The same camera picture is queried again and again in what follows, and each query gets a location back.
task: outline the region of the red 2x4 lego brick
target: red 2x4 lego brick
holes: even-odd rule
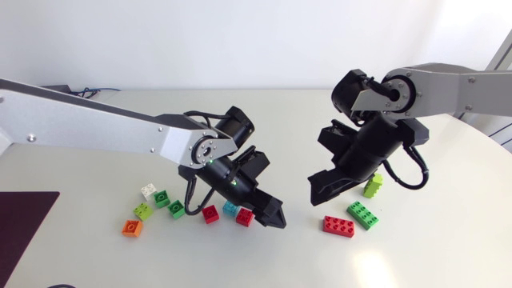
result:
[[[323,219],[323,230],[332,234],[352,238],[352,236],[354,236],[354,223],[349,220],[325,216]]]

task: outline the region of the stud on lego brick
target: stud on lego brick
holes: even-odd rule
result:
[[[237,223],[249,227],[250,222],[253,221],[254,214],[245,209],[241,208],[237,215]]]
[[[207,208],[203,209],[202,216],[205,218],[206,224],[210,224],[219,219],[217,209],[215,209],[215,205],[208,206]]]
[[[368,209],[364,207],[364,205],[359,201],[354,202],[352,205],[346,208],[346,211],[352,215],[352,217],[354,217],[354,219],[356,219],[359,224],[365,227],[366,230],[378,222],[378,218],[369,212]]]
[[[142,231],[142,221],[126,220],[121,233],[127,237],[138,237]]]
[[[145,221],[152,215],[153,209],[151,209],[151,207],[149,207],[147,204],[142,203],[141,205],[137,206],[137,208],[134,209],[134,213],[141,220]]]
[[[349,220],[325,216],[323,230],[328,233],[352,238],[354,236],[354,223]]]
[[[235,204],[226,201],[226,204],[224,204],[224,207],[222,208],[222,212],[224,214],[228,214],[232,217],[237,217],[238,212],[240,211],[240,206],[236,206]]]
[[[180,218],[185,213],[185,207],[179,200],[174,201],[167,207],[167,209],[169,209],[169,212],[173,215],[174,219]]]
[[[169,197],[167,197],[167,191],[165,190],[155,193],[153,196],[154,202],[156,203],[158,208],[162,208],[170,204]]]
[[[382,185],[382,175],[375,173],[372,179],[368,180],[365,186],[365,191],[362,194],[366,198],[372,198],[376,195],[378,189]]]
[[[147,186],[141,188],[142,195],[144,195],[146,201],[149,201],[151,199],[151,195],[156,193],[156,191],[157,189],[153,186],[153,183],[150,183]]]

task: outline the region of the metal screw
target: metal screw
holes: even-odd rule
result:
[[[35,137],[35,135],[34,135],[34,134],[30,134],[30,135],[28,135],[28,136],[26,137],[26,140],[27,140],[28,142],[35,142],[35,141],[36,141],[36,140],[38,140],[38,139]]]

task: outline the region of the white wall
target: white wall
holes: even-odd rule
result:
[[[483,69],[512,2],[1,0],[0,78],[72,88],[332,88],[354,68]]]

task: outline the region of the white lego brick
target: white lego brick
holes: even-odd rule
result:
[[[151,195],[153,195],[156,191],[157,189],[153,186],[153,183],[150,183],[147,186],[141,188],[142,195],[144,195],[146,201],[149,201],[151,199]]]

